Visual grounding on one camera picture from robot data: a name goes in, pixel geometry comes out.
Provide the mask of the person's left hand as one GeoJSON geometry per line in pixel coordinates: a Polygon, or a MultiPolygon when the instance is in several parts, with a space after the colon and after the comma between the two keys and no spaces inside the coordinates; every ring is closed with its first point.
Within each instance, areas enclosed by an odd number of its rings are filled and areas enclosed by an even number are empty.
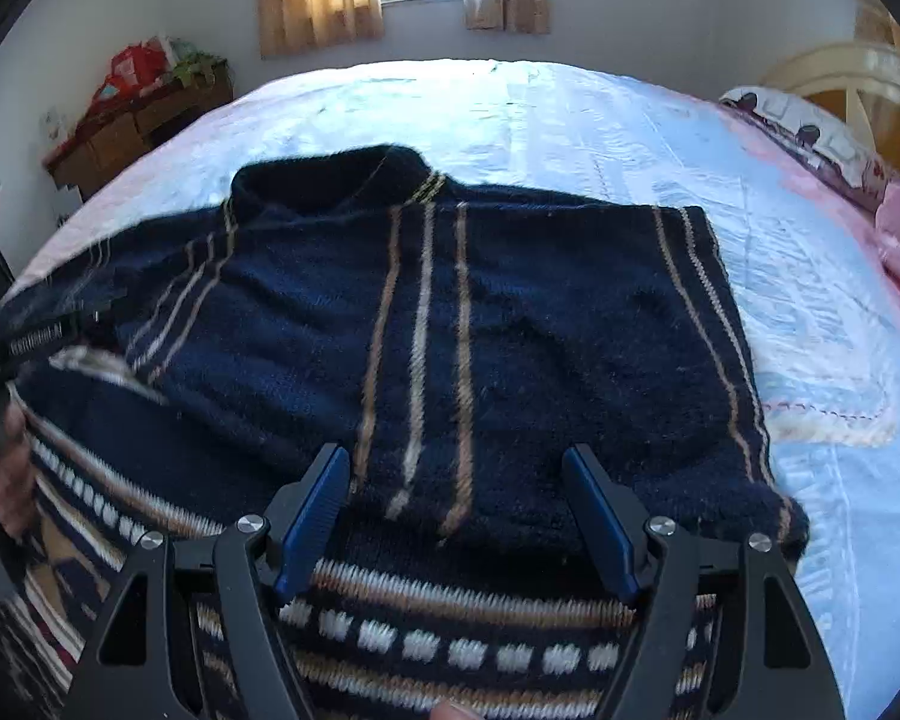
{"type": "Polygon", "coordinates": [[[37,506],[25,416],[15,403],[7,406],[4,427],[9,444],[0,452],[0,525],[9,538],[19,539],[34,525],[37,506]]]}

